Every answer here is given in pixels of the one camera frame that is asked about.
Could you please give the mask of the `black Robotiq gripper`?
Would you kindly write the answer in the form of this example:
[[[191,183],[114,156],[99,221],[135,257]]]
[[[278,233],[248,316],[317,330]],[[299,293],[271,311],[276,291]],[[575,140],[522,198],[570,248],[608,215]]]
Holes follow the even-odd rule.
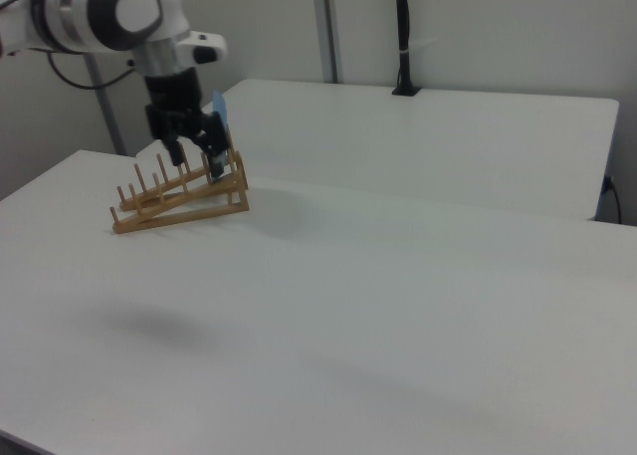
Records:
[[[162,142],[174,166],[183,163],[179,136],[198,136],[209,172],[219,179],[227,165],[229,139],[218,112],[203,114],[202,93],[195,69],[163,77],[143,78],[150,103],[145,107],[151,136]]]

